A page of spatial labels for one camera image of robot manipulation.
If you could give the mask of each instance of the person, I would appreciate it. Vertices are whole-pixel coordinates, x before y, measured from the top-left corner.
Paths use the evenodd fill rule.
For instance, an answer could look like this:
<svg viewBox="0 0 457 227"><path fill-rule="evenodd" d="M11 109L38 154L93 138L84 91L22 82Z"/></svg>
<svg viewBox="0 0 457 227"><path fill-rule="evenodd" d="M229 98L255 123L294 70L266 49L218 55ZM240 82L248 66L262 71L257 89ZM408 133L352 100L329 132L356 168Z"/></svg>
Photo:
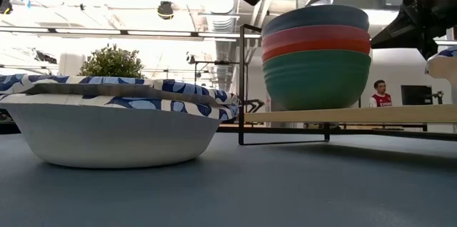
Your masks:
<svg viewBox="0 0 457 227"><path fill-rule="evenodd" d="M386 82L377 80L374 83L376 93L370 98L370 107L392 106L391 95L386 93Z"/></svg>

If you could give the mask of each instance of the teal bowl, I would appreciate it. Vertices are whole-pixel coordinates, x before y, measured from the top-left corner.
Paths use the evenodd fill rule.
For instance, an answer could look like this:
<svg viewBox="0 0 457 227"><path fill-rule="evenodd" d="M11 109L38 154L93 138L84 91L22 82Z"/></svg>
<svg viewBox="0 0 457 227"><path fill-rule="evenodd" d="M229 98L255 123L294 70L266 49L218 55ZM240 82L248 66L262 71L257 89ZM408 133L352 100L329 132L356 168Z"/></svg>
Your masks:
<svg viewBox="0 0 457 227"><path fill-rule="evenodd" d="M343 109L365 89L369 55L344 50L300 51L263 63L266 88L284 110Z"/></svg>

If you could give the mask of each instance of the table surface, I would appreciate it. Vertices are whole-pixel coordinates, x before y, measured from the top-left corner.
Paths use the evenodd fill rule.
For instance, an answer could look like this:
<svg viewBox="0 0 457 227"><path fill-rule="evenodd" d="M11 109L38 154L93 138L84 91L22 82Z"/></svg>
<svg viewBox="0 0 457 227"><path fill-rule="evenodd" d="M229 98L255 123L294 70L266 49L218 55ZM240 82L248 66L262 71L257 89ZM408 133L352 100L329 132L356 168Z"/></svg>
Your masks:
<svg viewBox="0 0 457 227"><path fill-rule="evenodd" d="M236 138L217 133L186 163L107 171L44 163L21 135L0 136L0 226L457 226L457 143ZM246 135L308 138L321 137Z"/></svg>

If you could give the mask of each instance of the wooden shelf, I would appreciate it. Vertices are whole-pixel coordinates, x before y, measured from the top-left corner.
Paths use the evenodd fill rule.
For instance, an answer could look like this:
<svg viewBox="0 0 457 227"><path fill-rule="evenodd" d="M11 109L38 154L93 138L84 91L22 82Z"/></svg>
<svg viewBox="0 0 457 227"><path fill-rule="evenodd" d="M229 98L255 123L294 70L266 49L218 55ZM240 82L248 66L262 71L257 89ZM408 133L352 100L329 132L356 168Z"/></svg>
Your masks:
<svg viewBox="0 0 457 227"><path fill-rule="evenodd" d="M309 123L457 123L457 104L246 113L245 121Z"/></svg>

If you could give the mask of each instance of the potted plant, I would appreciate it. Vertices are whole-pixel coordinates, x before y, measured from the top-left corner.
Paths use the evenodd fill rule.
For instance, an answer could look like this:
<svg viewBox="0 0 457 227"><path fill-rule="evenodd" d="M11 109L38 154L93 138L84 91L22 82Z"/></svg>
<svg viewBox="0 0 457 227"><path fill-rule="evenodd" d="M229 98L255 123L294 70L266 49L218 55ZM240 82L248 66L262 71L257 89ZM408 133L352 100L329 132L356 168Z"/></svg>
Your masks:
<svg viewBox="0 0 457 227"><path fill-rule="evenodd" d="M81 76L113 76L145 78L141 73L144 66L136 56L137 50L127 51L120 49L116 44L109 44L91 52L92 56L81 67Z"/></svg>

